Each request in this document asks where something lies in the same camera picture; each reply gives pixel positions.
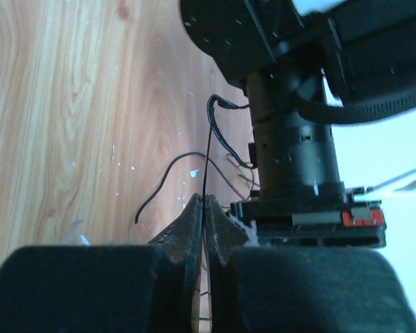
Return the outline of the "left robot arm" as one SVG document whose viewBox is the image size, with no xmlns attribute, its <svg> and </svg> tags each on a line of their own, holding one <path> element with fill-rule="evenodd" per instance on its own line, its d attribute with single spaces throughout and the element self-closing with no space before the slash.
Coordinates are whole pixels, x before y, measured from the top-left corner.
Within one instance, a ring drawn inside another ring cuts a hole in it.
<svg viewBox="0 0 416 333">
<path fill-rule="evenodd" d="M 356 201 L 332 126 L 416 108 L 416 1 L 181 1 L 192 42 L 248 99 L 260 188 L 231 215 L 275 244 L 385 246 L 379 200 Z"/>
</svg>

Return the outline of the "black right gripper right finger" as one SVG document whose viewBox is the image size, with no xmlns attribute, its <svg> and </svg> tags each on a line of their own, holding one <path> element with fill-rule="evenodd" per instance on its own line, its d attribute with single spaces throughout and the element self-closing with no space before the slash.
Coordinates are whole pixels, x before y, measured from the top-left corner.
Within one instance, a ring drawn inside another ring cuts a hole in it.
<svg viewBox="0 0 416 333">
<path fill-rule="evenodd" d="M 366 248 L 251 246 L 206 199 L 213 332 L 416 332 L 390 263 Z"/>
</svg>

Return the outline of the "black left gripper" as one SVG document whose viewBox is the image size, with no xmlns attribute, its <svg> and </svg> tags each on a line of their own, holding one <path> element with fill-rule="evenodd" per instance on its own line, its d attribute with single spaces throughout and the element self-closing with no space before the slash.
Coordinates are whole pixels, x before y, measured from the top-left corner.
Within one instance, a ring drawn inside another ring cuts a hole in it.
<svg viewBox="0 0 416 333">
<path fill-rule="evenodd" d="M 359 199 L 364 187 L 333 195 L 253 199 L 230 205 L 246 226 L 254 221 L 259 243 L 273 246 L 386 247 L 387 225 L 379 199 Z"/>
</svg>

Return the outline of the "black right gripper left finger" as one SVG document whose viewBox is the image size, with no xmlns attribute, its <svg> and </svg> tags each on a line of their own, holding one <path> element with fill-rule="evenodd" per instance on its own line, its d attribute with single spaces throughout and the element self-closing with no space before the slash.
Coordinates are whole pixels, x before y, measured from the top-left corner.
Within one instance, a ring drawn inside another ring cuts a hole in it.
<svg viewBox="0 0 416 333">
<path fill-rule="evenodd" d="M 146 245 L 24 246 L 0 267 L 0 332 L 197 332 L 202 198 Z"/>
</svg>

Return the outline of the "black zip tie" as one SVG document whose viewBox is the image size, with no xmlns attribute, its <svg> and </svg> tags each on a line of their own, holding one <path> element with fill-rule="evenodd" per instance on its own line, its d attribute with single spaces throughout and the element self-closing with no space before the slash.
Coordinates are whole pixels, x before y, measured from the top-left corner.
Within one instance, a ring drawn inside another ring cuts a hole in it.
<svg viewBox="0 0 416 333">
<path fill-rule="evenodd" d="M 213 128 L 213 120 L 214 117 L 214 104 L 217 103 L 220 107 L 226 109 L 226 110 L 239 110 L 246 108 L 245 105 L 239 106 L 231 101 L 228 101 L 227 99 L 224 99 L 223 97 L 213 94 L 211 95 L 207 100 L 207 118 L 209 122 L 209 131 L 208 131 L 208 139 L 207 139 L 207 149 L 205 154 L 205 168 L 203 173 L 203 181 L 202 181 L 202 206 L 203 211 L 205 211 L 205 206 L 207 203 L 207 174 L 208 174 L 208 164 L 209 164 L 209 153 L 211 148 L 211 136 L 212 136 L 212 128 Z"/>
</svg>

